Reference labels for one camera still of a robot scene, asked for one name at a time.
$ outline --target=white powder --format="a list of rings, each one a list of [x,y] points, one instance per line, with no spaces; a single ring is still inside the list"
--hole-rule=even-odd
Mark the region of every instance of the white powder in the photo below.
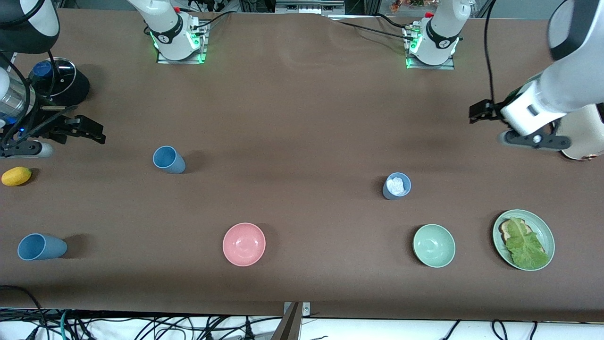
[[[403,196],[405,194],[405,185],[403,179],[395,177],[386,181],[386,188],[395,196]]]

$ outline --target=tabletop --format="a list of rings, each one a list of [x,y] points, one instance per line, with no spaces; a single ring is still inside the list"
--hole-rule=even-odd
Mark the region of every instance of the tabletop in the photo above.
[[[278,315],[283,301],[310,301],[320,316],[604,321],[602,162],[506,147],[503,124],[468,124],[489,95],[482,19],[463,29],[455,70],[433,71],[406,69],[397,38],[318,15],[230,15],[203,65],[156,64],[135,11],[59,16],[53,53],[92,87],[75,113],[104,125],[107,142],[70,138],[49,159],[0,162],[36,173],[0,188],[0,283],[61,309]],[[551,63],[546,27],[492,21],[497,99]],[[183,155],[184,174],[153,166],[162,145]],[[388,201],[396,171],[413,189]],[[543,270],[495,251],[492,224],[514,208],[552,230]],[[250,267],[222,254],[240,222],[266,235]],[[411,248],[429,223],[457,245],[441,269]],[[32,232],[65,239],[65,258],[21,261]]]

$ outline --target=bread slice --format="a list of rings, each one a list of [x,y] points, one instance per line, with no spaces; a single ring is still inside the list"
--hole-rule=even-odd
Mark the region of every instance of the bread slice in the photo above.
[[[524,227],[524,233],[525,234],[529,234],[531,232],[533,232],[533,229],[531,229],[525,220],[520,220],[522,223],[522,227]],[[501,235],[503,236],[503,241],[505,243],[507,243],[507,240],[510,238],[510,233],[507,231],[507,225],[511,222],[511,220],[506,220],[505,222],[501,223],[500,226],[500,231],[501,231]],[[543,248],[543,245],[541,246],[541,251],[545,252],[545,249]]]

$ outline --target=green lettuce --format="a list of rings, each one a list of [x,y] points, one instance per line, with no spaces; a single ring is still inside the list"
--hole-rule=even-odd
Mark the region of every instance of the green lettuce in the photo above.
[[[520,218],[510,218],[507,224],[506,248],[512,254],[514,263],[523,269],[538,269],[547,264],[549,257],[542,250],[537,234],[533,231],[527,232]]]

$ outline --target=light green plate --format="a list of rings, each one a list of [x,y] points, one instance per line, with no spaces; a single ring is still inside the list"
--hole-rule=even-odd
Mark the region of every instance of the light green plate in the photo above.
[[[522,218],[526,221],[527,225],[533,229],[533,231],[537,234],[537,239],[541,242],[543,249],[545,249],[545,253],[549,257],[549,260],[546,264],[544,264],[541,268],[537,269],[524,269],[518,267],[512,261],[512,254],[507,250],[506,244],[503,241],[503,235],[501,234],[501,223],[504,223],[506,220],[509,220],[512,217]],[[551,259],[554,257],[554,251],[556,250],[556,245],[554,244],[554,235],[551,234],[550,227],[539,218],[539,216],[533,214],[530,211],[514,209],[508,210],[501,214],[497,221],[495,221],[495,225],[493,225],[493,242],[495,243],[495,249],[499,252],[499,255],[503,257],[503,259],[508,262],[512,267],[518,268],[520,270],[526,270],[528,272],[534,272],[536,270],[540,270],[545,268],[548,264],[550,264]]]
[[[413,237],[413,252],[427,266],[445,267],[455,256],[455,240],[444,227],[426,224]]]

